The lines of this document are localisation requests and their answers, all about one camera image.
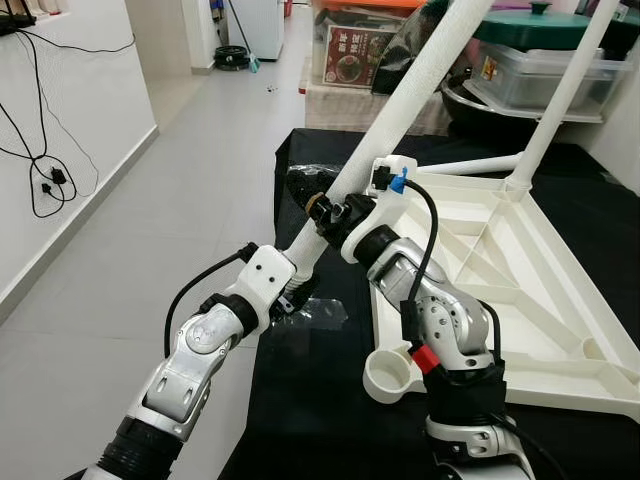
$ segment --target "blue connector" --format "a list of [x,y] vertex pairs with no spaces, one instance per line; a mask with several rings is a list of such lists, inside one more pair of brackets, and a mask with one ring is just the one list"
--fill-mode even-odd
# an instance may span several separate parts
[[389,185],[389,188],[394,192],[402,195],[404,193],[404,184],[407,181],[408,171],[409,169],[407,167],[402,167],[402,175],[396,175],[395,177],[393,177],[393,180],[391,180],[391,184]]

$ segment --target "black table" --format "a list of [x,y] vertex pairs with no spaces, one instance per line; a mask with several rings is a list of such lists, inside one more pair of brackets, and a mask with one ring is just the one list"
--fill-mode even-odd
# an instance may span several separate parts
[[[344,164],[359,133],[294,130],[276,166],[276,245],[286,248],[305,221],[285,188],[291,165]],[[396,153],[420,165],[515,153],[477,141],[405,137]],[[612,183],[579,147],[554,145],[532,195],[638,344],[638,198]],[[223,479],[428,479],[433,461],[422,429],[424,395],[383,406],[362,388],[373,350],[364,271],[327,250],[317,298],[339,299],[345,321],[317,315],[278,324],[260,338],[247,427]],[[572,479],[640,478],[640,435],[627,417],[509,405]],[[553,472],[527,451],[538,479]]]

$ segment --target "robotic arm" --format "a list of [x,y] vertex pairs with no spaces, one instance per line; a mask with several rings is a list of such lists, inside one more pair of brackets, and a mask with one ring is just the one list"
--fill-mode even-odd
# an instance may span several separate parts
[[[362,264],[372,284],[401,312],[403,337],[429,392],[426,432],[442,478],[533,480],[519,439],[504,423],[504,362],[485,344],[489,313],[455,288],[434,260],[419,279],[415,302],[406,301],[424,251],[389,225],[410,201],[402,187],[415,167],[406,157],[379,159],[368,189],[377,203],[351,194],[334,204],[318,194],[307,212],[318,233],[346,261]],[[281,295],[295,266],[274,247],[251,250],[236,283],[212,295],[177,332],[173,352],[151,375],[84,480],[169,477],[229,351],[242,337],[268,328],[274,303],[287,305]]]

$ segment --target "green lid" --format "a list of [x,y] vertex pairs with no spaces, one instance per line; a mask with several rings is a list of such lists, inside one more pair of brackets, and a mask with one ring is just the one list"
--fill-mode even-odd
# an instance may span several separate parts
[[499,10],[489,12],[473,36],[519,50],[575,50],[588,24],[587,17],[569,13]]

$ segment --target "white plastic pipe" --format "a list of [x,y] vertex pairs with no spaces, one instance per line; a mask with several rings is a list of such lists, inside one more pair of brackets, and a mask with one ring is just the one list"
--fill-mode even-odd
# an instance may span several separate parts
[[589,70],[593,57],[600,45],[609,22],[613,17],[618,0],[600,0],[598,7],[589,22],[578,50],[573,54],[567,70],[560,80],[551,102],[542,115],[540,124],[531,136],[531,140],[522,154],[514,172],[505,178],[505,188],[519,192],[522,196],[531,189],[531,178],[540,165],[542,156],[547,151],[553,136],[558,130],[563,117],[567,113],[582,79]]
[[418,167],[418,173],[437,173],[440,175],[473,175],[476,173],[511,171],[520,161],[522,152],[504,157],[480,158],[466,162],[440,163]]
[[[327,192],[331,200],[342,201],[348,193],[364,191],[374,159],[393,152],[492,3],[493,0],[457,0],[451,5],[333,182]],[[313,266],[326,246],[327,242],[316,234],[315,225],[309,220],[285,252],[297,268],[289,288],[311,278]]]

